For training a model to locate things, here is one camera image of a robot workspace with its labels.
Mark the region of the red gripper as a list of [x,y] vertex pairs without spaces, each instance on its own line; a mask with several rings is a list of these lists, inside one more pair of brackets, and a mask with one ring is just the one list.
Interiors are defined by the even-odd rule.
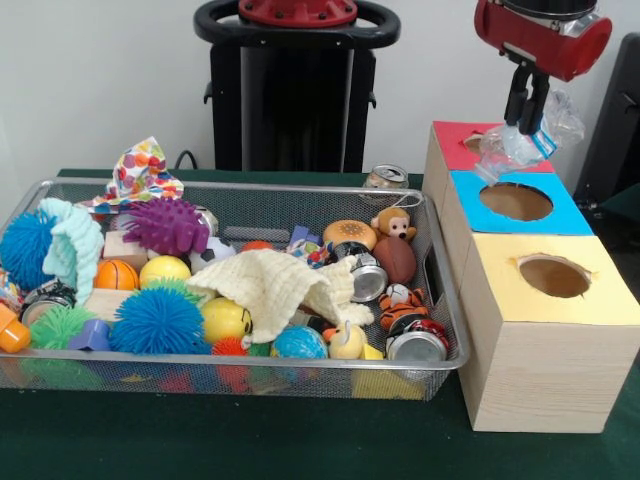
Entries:
[[477,35],[519,65],[512,77],[504,120],[523,135],[534,135],[542,121],[549,76],[564,82],[587,73],[604,52],[612,21],[595,1],[479,1],[474,14]]

